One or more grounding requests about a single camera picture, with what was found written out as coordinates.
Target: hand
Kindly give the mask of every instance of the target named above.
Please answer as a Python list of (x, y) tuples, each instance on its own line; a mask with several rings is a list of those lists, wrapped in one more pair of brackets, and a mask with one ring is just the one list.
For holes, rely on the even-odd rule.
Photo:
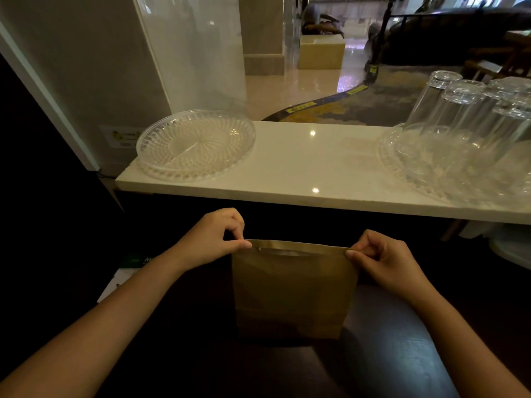
[(435, 292), (407, 245), (373, 230), (366, 230), (345, 255), (357, 262), (378, 284), (414, 305)]
[[(226, 254), (251, 248), (251, 242), (243, 238), (244, 226), (242, 215), (234, 208), (210, 212), (165, 254), (173, 255), (187, 271)], [(225, 230), (230, 230), (236, 240), (223, 240)]]

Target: glossy floor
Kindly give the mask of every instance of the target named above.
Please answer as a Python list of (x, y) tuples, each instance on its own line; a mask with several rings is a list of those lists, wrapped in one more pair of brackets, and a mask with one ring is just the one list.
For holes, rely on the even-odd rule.
[[(422, 0), (396, 3), (394, 12), (414, 12)], [(345, 56), (341, 70), (299, 70), (298, 45), (301, 20), (292, 0), (285, 0), (284, 30), (286, 66), (283, 76), (246, 77), (248, 113), (251, 120), (262, 120), (270, 114), (299, 103), (343, 92), (364, 78), (364, 52), (371, 23), (381, 20), (385, 1), (320, 2), (322, 14), (339, 19), (345, 33)]]

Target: carpet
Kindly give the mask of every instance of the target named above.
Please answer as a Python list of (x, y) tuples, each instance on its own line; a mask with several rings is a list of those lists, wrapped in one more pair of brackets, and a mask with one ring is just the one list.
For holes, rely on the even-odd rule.
[(391, 127), (407, 120), (430, 73), (438, 69), (460, 71), (460, 67), (380, 66), (374, 84), (362, 92), (319, 103), (282, 118), (284, 122), (350, 124)]

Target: kraft paper bag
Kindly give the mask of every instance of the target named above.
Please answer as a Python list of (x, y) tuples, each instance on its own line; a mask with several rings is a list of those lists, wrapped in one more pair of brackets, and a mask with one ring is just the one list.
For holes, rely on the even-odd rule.
[(250, 240), (232, 254), (240, 336), (337, 339), (359, 268), (347, 248), (276, 240)]

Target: marble counter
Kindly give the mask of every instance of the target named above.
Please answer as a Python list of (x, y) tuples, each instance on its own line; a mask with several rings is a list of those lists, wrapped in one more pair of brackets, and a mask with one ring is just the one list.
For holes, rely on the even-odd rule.
[(247, 200), (395, 214), (531, 224), (531, 204), (450, 205), (419, 193), (382, 164), (376, 147), (387, 127), (255, 121), (256, 144), (218, 177), (171, 183), (144, 174), (135, 159), (116, 179), (124, 191)]

